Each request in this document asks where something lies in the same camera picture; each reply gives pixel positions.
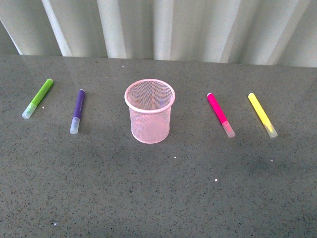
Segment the green marker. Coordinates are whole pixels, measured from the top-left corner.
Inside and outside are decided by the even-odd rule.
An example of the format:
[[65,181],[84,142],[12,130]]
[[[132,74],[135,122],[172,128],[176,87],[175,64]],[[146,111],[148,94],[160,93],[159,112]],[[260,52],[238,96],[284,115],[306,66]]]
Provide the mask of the green marker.
[[24,113],[22,114],[22,117],[24,119],[30,118],[35,108],[39,105],[39,103],[44,98],[45,94],[48,92],[48,90],[50,89],[52,85],[53,85],[53,80],[51,80],[50,78],[46,80],[45,84],[41,87],[39,92],[35,95],[31,103],[28,105],[28,107],[25,109]]

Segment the white curtain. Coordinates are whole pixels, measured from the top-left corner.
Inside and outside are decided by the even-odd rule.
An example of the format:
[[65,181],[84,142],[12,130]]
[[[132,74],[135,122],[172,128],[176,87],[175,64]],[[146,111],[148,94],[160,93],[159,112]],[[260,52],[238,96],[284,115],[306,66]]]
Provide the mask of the white curtain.
[[0,54],[317,67],[317,0],[1,0]]

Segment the marker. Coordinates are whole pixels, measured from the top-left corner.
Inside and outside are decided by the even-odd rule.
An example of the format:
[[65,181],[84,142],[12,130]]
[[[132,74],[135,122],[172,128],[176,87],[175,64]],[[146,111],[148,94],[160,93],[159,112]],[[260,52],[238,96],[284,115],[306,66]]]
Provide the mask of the marker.
[[79,122],[81,118],[81,112],[83,111],[84,99],[85,99],[85,91],[80,89],[77,96],[75,111],[73,120],[71,122],[70,131],[71,134],[77,134],[79,128]]
[[230,123],[228,122],[225,114],[223,113],[220,105],[218,104],[216,98],[214,97],[214,95],[212,93],[208,93],[207,94],[207,99],[210,102],[214,112],[216,113],[223,129],[225,130],[225,132],[227,133],[229,138],[235,137],[236,134],[234,133]]
[[22,113],[22,117],[24,119],[29,119],[32,113],[34,112],[35,108],[39,105],[41,100],[44,98],[45,94],[48,92],[50,87],[53,85],[53,80],[50,78],[46,80],[45,84],[41,87],[39,92],[35,95],[31,103],[28,105],[28,107],[25,109],[25,111]]
[[266,128],[266,131],[268,132],[269,136],[271,138],[277,137],[276,130],[274,129],[271,121],[268,119],[265,111],[263,110],[262,106],[260,105],[260,103],[259,103],[258,99],[256,98],[256,96],[254,95],[254,93],[250,93],[248,95],[248,98],[249,98],[250,102],[252,103],[252,106],[256,110],[257,114],[259,115],[259,118],[261,119],[264,127]]

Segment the mesh pencil cup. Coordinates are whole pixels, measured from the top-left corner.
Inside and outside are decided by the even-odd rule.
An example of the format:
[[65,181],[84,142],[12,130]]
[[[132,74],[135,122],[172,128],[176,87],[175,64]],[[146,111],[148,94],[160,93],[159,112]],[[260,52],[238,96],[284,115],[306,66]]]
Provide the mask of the mesh pencil cup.
[[168,136],[170,110],[175,101],[170,85],[143,79],[127,88],[124,100],[130,109],[132,134],[138,141],[154,144]]

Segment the granite countertop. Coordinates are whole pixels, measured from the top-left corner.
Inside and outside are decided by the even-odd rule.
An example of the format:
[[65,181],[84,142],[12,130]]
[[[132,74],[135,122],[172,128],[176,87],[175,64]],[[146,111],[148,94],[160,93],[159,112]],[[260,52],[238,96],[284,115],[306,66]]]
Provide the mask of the granite countertop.
[[[124,101],[144,78],[176,93],[169,136],[152,145],[132,136]],[[0,85],[1,238],[317,237],[317,68],[2,55]]]

